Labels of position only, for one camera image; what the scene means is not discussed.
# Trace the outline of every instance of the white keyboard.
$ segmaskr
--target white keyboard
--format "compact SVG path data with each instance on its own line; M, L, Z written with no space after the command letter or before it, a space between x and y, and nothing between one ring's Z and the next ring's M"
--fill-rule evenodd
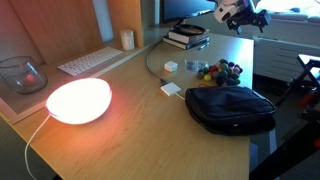
M91 54L87 54L78 59L62 64L58 66L58 68L72 76L76 76L121 53L122 51L120 50L112 47L105 47Z

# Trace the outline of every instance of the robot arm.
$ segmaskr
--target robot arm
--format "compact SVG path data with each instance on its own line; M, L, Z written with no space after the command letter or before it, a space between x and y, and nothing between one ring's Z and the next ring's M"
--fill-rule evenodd
M214 11L214 17L220 23L227 22L228 28L237 31L238 34L241 32L240 26L248 24L259 27L262 33L262 28L270 22L266 10L255 12L252 0L222 0Z

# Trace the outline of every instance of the black bag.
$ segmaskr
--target black bag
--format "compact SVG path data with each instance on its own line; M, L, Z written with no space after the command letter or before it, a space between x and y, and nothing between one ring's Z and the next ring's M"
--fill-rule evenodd
M191 116L214 134L256 135L275 127L275 106L247 87L190 88L185 103Z

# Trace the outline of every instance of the lamp cord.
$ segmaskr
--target lamp cord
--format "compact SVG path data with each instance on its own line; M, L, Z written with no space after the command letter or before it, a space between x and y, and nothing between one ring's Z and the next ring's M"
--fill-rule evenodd
M38 131L42 128L42 126L48 121L48 119L50 118L50 114L46 117L46 119L42 122L42 124L38 127L38 129L33 133L33 135L31 136L31 138L29 139L25 149L24 149L24 159L25 159L25 162L26 162L26 168L28 170L28 173L29 175L32 177L32 179L36 180L36 178L34 177L34 175L31 173L30 171L30 168L29 168L29 164L28 164L28 156L27 156L27 153L28 153L28 147L32 141L32 139L35 137L35 135L38 133Z

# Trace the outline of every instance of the white adapter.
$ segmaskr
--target white adapter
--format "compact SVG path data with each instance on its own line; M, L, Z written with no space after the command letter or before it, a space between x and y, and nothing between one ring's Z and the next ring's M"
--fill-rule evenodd
M165 92L168 96L172 96L175 93L177 93L178 91L180 91L181 89L176 84L171 82L171 83L168 83L164 86L161 86L161 90L163 92Z
M169 72L176 71L178 69L178 64L173 61L169 61L166 64L164 64L164 69Z

